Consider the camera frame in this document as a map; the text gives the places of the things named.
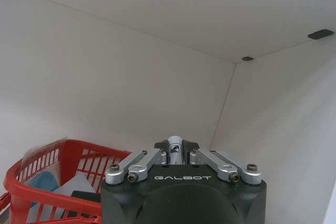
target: black item in basket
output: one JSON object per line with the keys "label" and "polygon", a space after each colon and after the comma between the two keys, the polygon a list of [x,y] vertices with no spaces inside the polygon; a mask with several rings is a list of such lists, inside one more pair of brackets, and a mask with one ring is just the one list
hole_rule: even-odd
{"label": "black item in basket", "polygon": [[[96,193],[88,193],[86,191],[73,191],[71,194],[72,197],[79,198],[79,199],[86,199],[89,201],[94,201],[100,203],[100,194]],[[65,218],[71,218],[71,217],[76,217],[77,212],[75,211],[69,211],[68,216],[65,216]],[[82,214],[83,217],[85,218],[90,218],[89,214]]]}

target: white paper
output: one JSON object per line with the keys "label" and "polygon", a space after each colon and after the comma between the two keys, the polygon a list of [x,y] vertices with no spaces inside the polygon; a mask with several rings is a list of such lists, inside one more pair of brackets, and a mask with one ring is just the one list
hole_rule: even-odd
{"label": "white paper", "polygon": [[[89,193],[96,192],[91,186],[91,184],[89,183],[89,181],[86,179],[85,175],[80,173],[80,174],[77,174],[75,177],[73,177],[68,182],[66,182],[64,185],[57,188],[55,191],[53,191],[53,193],[71,196],[73,191],[86,191]],[[29,214],[28,214],[28,219],[27,219],[28,223],[36,221],[39,206],[40,204],[38,203],[30,209]],[[52,211],[52,206],[44,205],[40,221],[49,220],[51,211]],[[64,209],[57,208],[54,219],[55,220],[60,219],[63,214],[63,211]]]}

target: basket handle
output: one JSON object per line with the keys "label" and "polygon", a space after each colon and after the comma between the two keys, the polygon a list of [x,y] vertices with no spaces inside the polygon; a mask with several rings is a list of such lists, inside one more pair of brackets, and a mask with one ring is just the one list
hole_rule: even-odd
{"label": "basket handle", "polygon": [[63,220],[50,220],[50,221],[43,221],[43,222],[34,222],[32,224],[101,224],[101,217],[94,218],[94,219],[87,219],[84,217],[74,217],[74,218],[67,218]]}
{"label": "basket handle", "polygon": [[0,211],[3,210],[11,202],[11,194],[5,193],[0,197]]}

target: silver metal link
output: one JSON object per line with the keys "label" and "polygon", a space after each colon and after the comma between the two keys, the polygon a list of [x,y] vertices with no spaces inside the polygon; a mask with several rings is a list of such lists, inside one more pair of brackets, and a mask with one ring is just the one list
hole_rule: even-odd
{"label": "silver metal link", "polygon": [[109,185],[116,185],[123,182],[130,165],[139,162],[145,156],[143,151],[133,152],[124,158],[118,165],[107,167],[105,181]]}
{"label": "silver metal link", "polygon": [[261,172],[258,171],[257,166],[255,166],[256,170],[248,170],[248,164],[234,160],[233,156],[228,153],[213,152],[213,154],[221,160],[236,166],[238,173],[244,182],[251,185],[259,185],[261,183]]}
{"label": "silver metal link", "polygon": [[166,161],[166,152],[160,149],[151,149],[143,159],[128,168],[129,181],[135,183],[146,179],[148,177],[148,171],[153,165],[165,165]]}
{"label": "silver metal link", "polygon": [[230,175],[238,174],[237,167],[232,164],[227,164],[213,153],[206,149],[198,149],[190,152],[190,164],[210,166],[217,172],[218,178],[231,182]]}

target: red plastic basket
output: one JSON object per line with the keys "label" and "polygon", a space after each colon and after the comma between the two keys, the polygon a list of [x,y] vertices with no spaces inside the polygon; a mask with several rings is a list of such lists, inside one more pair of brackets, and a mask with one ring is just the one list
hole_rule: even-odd
{"label": "red plastic basket", "polygon": [[[8,193],[0,198],[0,210],[10,203],[9,224],[23,224],[27,221],[31,203],[38,202],[40,205],[34,223],[100,223],[100,203],[32,188],[24,182],[58,161],[61,185],[77,173],[84,173],[96,192],[99,192],[106,167],[118,163],[129,154],[79,140],[61,140],[43,146],[8,170],[4,180]],[[48,221],[40,222],[44,206],[52,206],[52,211]],[[64,209],[64,218],[54,220],[58,208]],[[77,212],[77,217],[67,218],[69,211]]]}

